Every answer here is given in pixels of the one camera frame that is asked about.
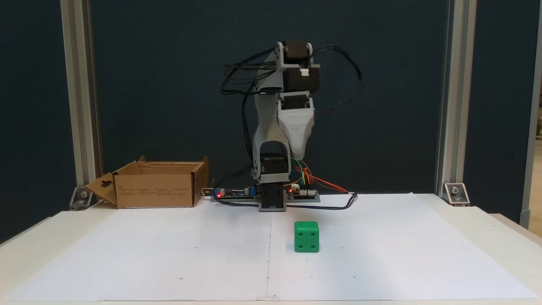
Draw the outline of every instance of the cardboard box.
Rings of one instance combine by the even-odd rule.
[[[117,208],[193,207],[209,184],[209,161],[148,162],[142,156],[85,187]]]

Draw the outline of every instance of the white paper sheet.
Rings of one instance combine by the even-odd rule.
[[[322,196],[344,205],[348,196]],[[314,220],[320,252],[293,250]],[[447,300],[536,295],[412,194],[344,211],[123,209],[8,300]]]
[[[269,300],[537,297],[413,194],[361,196],[343,211],[290,211],[273,217]],[[320,252],[294,252],[299,220],[318,222]]]
[[[209,202],[118,210],[6,298],[255,300],[266,293],[270,218]]]

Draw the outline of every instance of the green cube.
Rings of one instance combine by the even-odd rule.
[[[320,250],[320,230],[316,221],[296,221],[294,233],[296,252],[318,252]]]

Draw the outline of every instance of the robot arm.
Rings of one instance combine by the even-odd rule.
[[[258,75],[269,74],[254,89],[259,124],[253,139],[253,177],[264,194],[261,211],[286,209],[283,183],[289,181],[290,153],[298,160],[305,156],[314,126],[311,94],[320,87],[320,65],[313,63],[311,54],[310,43],[278,42],[266,60],[276,61],[275,71],[258,71]]]

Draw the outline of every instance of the white table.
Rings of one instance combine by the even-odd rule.
[[[451,207],[432,194],[416,195],[466,238],[489,254],[514,277],[542,296],[542,240],[500,215],[477,207]],[[57,302],[4,301],[1,297],[19,286],[79,238],[105,220],[115,209],[98,204],[86,211],[61,212],[0,247],[0,304],[55,304]],[[63,302],[65,305],[87,302]],[[137,305],[158,302],[102,302]],[[217,302],[160,302],[160,304],[217,304]],[[240,302],[219,302],[237,304]],[[251,303],[270,304],[266,301]],[[285,304],[299,302],[282,302]],[[304,303],[336,304],[337,301]],[[342,301],[342,304],[542,304],[542,299],[454,301]]]

